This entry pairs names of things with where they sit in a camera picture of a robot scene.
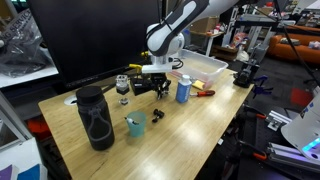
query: blue cup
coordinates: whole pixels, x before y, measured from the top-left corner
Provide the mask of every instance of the blue cup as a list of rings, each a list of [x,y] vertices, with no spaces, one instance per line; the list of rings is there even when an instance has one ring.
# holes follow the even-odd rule
[[[142,136],[146,126],[146,114],[140,111],[133,111],[128,114],[127,118],[131,119],[130,121],[127,120],[130,136]]]

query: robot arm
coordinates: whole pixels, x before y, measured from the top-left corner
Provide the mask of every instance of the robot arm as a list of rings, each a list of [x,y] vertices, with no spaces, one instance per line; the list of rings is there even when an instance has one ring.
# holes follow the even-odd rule
[[[172,70],[168,57],[184,46],[180,33],[192,22],[214,15],[219,15],[239,0],[185,0],[171,12],[160,24],[154,24],[147,30],[147,46],[153,55],[152,65],[142,68],[142,73],[164,73]]]

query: black bottle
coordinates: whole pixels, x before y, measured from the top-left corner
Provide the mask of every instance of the black bottle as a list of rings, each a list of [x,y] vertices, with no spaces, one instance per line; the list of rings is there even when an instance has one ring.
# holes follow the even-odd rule
[[[78,111],[90,144],[95,150],[112,146],[114,133],[108,104],[98,86],[87,86],[76,92]]]

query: black monitor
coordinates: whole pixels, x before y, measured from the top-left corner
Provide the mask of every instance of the black monitor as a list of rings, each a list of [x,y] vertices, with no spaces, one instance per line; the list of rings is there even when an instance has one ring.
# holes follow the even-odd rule
[[[140,63],[159,0],[28,0],[67,87],[79,87]]]

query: plastic bin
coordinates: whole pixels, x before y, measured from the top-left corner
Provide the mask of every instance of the plastic bin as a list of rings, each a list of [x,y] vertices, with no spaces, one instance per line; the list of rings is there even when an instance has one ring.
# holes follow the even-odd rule
[[[182,74],[187,74],[194,79],[200,80],[205,83],[203,89],[210,88],[228,67],[226,62],[186,49],[182,49],[171,57],[180,58],[183,61],[183,67],[173,70],[172,74],[178,77],[181,77]]]

